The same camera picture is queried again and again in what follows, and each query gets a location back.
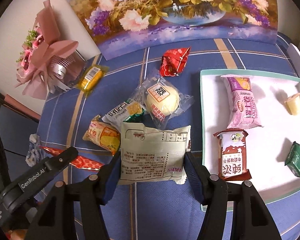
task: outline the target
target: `brown biscuit package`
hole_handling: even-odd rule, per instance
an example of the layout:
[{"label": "brown biscuit package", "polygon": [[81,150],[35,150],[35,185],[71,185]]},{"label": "brown biscuit package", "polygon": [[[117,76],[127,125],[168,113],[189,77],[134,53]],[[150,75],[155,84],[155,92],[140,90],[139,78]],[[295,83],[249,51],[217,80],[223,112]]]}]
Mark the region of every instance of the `brown biscuit package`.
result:
[{"label": "brown biscuit package", "polygon": [[219,177],[225,181],[251,179],[247,169],[246,137],[242,129],[227,129],[214,134],[219,139]]}]

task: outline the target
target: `floral painting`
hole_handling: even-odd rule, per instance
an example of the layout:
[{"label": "floral painting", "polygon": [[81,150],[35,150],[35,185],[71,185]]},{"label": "floral painting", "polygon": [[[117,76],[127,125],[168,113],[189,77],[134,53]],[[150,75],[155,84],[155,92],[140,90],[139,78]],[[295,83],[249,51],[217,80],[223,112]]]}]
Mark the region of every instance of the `floral painting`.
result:
[{"label": "floral painting", "polygon": [[158,44],[231,38],[275,43],[276,0],[68,0],[106,59]]}]

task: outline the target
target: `wall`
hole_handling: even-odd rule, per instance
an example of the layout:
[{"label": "wall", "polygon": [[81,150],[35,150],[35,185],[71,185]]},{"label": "wall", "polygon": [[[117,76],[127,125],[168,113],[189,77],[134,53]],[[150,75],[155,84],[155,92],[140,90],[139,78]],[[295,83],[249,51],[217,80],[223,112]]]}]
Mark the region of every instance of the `wall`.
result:
[{"label": "wall", "polygon": [[[41,114],[43,100],[23,96],[22,87],[14,88],[16,81],[16,63],[21,44],[32,28],[37,12],[44,0],[14,0],[0,19],[0,92],[9,94],[20,103]],[[66,0],[51,0],[57,13],[57,21],[62,36],[79,41],[78,50],[86,59],[99,50]],[[278,0],[279,31],[288,35],[297,44],[300,41],[300,11],[292,0]]]}]

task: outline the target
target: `barcode label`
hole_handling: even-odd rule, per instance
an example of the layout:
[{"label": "barcode label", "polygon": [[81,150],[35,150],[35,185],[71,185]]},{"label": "barcode label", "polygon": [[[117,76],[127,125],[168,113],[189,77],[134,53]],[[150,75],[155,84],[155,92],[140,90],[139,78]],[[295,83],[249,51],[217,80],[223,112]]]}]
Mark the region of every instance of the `barcode label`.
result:
[{"label": "barcode label", "polygon": [[99,69],[97,67],[93,67],[88,71],[88,73],[86,74],[86,76],[84,78],[91,81],[99,71],[101,71],[101,69]]}]

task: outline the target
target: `white tray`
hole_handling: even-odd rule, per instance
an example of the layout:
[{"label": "white tray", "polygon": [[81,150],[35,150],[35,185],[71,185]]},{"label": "white tray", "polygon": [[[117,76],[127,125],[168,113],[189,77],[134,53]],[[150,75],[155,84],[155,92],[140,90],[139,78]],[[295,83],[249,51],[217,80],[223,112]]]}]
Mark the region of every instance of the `white tray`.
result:
[{"label": "white tray", "polygon": [[218,140],[213,134],[225,130],[230,117],[226,87],[220,78],[225,74],[250,76],[264,125],[246,130],[249,134],[246,138],[247,168],[251,182],[266,203],[300,190],[300,178],[284,166],[292,143],[300,144],[300,114],[290,115],[284,106],[287,96],[300,92],[300,78],[297,77],[257,70],[202,70],[202,164],[211,174],[218,174]]}]

